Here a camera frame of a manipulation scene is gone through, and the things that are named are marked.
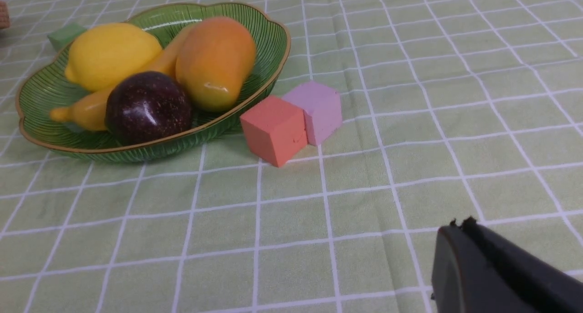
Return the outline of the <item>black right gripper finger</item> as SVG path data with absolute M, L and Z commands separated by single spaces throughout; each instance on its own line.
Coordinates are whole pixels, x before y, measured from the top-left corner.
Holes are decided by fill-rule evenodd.
M 583 285 L 468 217 L 437 231 L 431 284 L 439 313 L 580 313 Z

